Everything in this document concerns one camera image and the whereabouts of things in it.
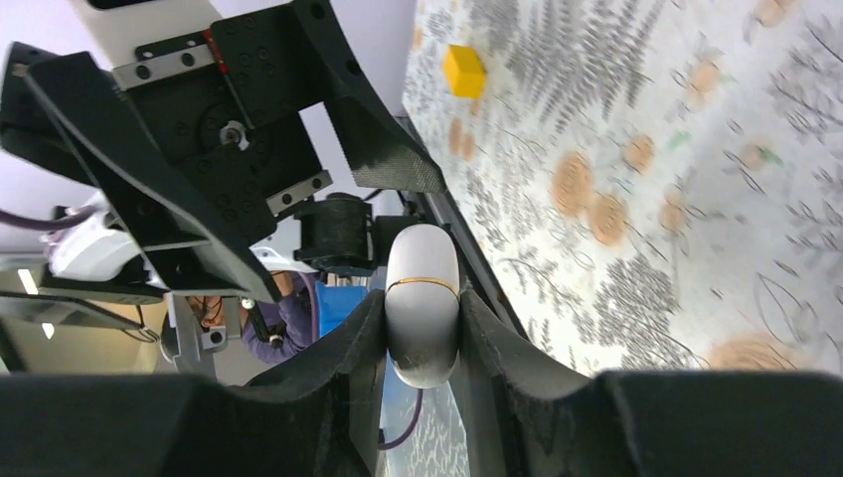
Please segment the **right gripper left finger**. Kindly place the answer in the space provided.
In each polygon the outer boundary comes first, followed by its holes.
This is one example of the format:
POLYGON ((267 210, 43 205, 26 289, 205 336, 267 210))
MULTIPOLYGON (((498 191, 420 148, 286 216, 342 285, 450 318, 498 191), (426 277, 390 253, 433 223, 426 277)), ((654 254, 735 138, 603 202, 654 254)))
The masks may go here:
POLYGON ((194 374, 1 382, 5 476, 372 476, 384 294, 243 386, 194 374))

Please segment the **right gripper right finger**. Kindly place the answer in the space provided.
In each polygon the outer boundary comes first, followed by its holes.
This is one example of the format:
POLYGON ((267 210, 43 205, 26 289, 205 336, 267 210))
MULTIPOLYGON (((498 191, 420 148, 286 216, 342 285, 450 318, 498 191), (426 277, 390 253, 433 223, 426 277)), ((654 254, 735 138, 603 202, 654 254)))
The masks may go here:
POLYGON ((474 476, 838 476, 842 382, 803 372, 587 378, 460 299, 454 394, 474 476))

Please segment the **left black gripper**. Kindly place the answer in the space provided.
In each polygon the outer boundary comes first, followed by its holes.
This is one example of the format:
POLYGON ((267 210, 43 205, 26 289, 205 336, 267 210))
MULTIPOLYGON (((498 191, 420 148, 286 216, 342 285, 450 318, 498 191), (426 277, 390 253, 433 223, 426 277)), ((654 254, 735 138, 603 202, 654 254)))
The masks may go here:
MULTIPOLYGON (((1 27, 38 26, 34 14, 68 13, 54 25, 64 31, 71 23, 81 22, 70 2, 1 1, 1 27), (13 11, 13 4, 18 3, 31 11, 13 11)), ((355 183, 417 193, 445 191, 439 166, 389 113, 370 84, 330 3, 292 1, 289 9, 289 33, 300 61, 294 68, 300 85, 292 98, 300 106, 324 105, 355 183)), ((272 277, 246 240, 168 164, 130 102, 90 54, 52 58, 55 54, 26 43, 13 46, 4 28, 1 74, 9 67, 23 81, 168 291, 264 302, 279 298, 272 277)), ((154 63, 152 59, 165 54, 154 53, 153 47, 164 48, 170 40, 175 46, 162 51, 175 51, 173 62, 180 68, 188 68, 181 61, 187 59, 186 53, 194 53, 187 52, 190 49, 199 53, 199 60, 210 61, 211 50, 203 36, 208 28, 140 46, 129 64, 154 63)), ((165 139, 185 139, 187 146, 194 146, 200 144, 200 133, 210 132, 212 147, 223 144, 221 139, 245 141, 244 132, 229 136, 227 120, 222 124, 207 129, 201 122, 184 119, 176 124, 185 126, 180 133, 170 132, 165 139)), ((128 240, 127 233, 107 231, 103 217, 101 209, 83 225, 42 233, 43 238, 47 244, 71 244, 72 239, 88 244, 111 236, 128 240)))

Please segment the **white earbud charging case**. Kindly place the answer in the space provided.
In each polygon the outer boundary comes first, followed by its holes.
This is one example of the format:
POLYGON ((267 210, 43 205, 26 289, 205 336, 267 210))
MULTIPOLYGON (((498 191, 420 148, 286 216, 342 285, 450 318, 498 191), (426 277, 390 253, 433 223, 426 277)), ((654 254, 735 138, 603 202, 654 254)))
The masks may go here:
POLYGON ((385 313, 398 377, 423 390, 447 382, 458 354, 459 265, 445 230, 419 224, 398 233, 387 264, 385 313))

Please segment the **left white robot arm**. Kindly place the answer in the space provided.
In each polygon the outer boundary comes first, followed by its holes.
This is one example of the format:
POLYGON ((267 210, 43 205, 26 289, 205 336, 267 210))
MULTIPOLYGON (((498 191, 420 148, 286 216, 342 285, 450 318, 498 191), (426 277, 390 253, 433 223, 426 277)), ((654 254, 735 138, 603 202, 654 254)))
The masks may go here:
POLYGON ((385 108, 327 1, 226 18, 208 1, 75 1, 111 62, 14 42, 1 145, 90 185, 42 227, 44 286, 80 298, 279 297, 272 268, 376 266, 370 212, 316 201, 332 179, 300 113, 324 106, 355 183, 438 193, 424 148, 385 108))

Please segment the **yellow block near arm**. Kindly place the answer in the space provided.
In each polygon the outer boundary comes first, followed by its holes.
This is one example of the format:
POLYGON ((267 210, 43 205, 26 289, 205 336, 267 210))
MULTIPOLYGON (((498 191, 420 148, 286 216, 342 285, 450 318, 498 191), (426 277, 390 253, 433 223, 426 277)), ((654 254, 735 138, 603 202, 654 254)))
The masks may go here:
POLYGON ((481 95, 486 73, 474 49, 454 44, 447 45, 441 68, 451 94, 472 99, 481 95))

